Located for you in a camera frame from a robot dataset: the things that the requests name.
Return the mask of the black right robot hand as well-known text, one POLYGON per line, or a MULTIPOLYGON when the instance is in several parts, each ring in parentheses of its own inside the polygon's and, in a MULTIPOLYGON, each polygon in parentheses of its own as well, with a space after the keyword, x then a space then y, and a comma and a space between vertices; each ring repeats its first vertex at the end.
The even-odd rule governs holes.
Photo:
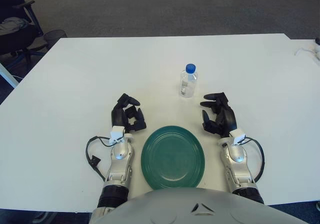
POLYGON ((200 105, 210 108, 216 114, 216 119, 213 121, 210 120, 207 112, 202 110, 203 129, 209 133, 218 134, 221 138, 228 137, 231 131, 237 129, 237 122, 225 93, 206 94, 203 98, 207 101, 201 102, 200 105))

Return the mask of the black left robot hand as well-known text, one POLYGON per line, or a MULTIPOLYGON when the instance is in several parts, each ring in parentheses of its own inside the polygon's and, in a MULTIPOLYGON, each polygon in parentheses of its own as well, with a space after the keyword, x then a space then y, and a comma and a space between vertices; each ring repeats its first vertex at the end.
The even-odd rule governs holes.
POLYGON ((125 133, 145 129, 144 115, 137 106, 140 106, 140 102, 124 93, 111 112, 112 126, 124 127, 125 133))

